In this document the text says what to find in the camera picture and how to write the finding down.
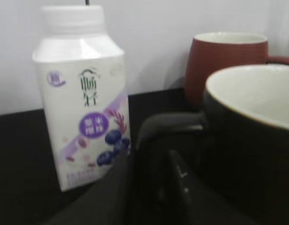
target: purple circle logo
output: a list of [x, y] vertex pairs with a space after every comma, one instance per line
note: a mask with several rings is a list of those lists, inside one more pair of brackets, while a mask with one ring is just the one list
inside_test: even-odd
[[59, 71], [50, 71], [47, 74], [47, 81], [53, 87], [60, 87], [64, 85], [66, 82], [63, 79], [61, 73]]
[[102, 136], [109, 127], [106, 116], [99, 112], [86, 115], [80, 122], [80, 133], [88, 138], [98, 138]]

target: black table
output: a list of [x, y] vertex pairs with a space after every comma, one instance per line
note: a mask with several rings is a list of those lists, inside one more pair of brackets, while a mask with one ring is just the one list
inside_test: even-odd
[[[132, 144], [150, 115], [192, 110], [182, 89], [132, 95], [129, 107]], [[0, 116], [0, 224], [41, 224], [91, 186], [60, 191], [43, 110]]]

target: bottle cap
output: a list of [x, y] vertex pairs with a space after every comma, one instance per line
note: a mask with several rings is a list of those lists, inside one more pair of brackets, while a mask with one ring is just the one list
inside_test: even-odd
[[104, 32], [104, 10], [101, 6], [43, 7], [47, 29], [56, 34]]

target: lavender illustration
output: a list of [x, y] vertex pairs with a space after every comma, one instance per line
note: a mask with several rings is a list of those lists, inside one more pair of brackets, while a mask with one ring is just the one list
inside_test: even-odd
[[119, 131], [124, 134], [126, 132], [126, 125], [125, 125], [125, 117], [124, 115], [120, 114], [119, 112], [115, 110], [109, 110], [107, 113], [111, 116], [114, 117], [114, 121], [118, 124]]

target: red mug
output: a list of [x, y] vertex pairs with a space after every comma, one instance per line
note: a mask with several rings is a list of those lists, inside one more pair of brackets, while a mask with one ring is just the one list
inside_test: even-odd
[[289, 65], [289, 57], [269, 56], [268, 40], [253, 33], [218, 32], [194, 37], [185, 75], [186, 99], [200, 107], [207, 78], [232, 66], [279, 63]]

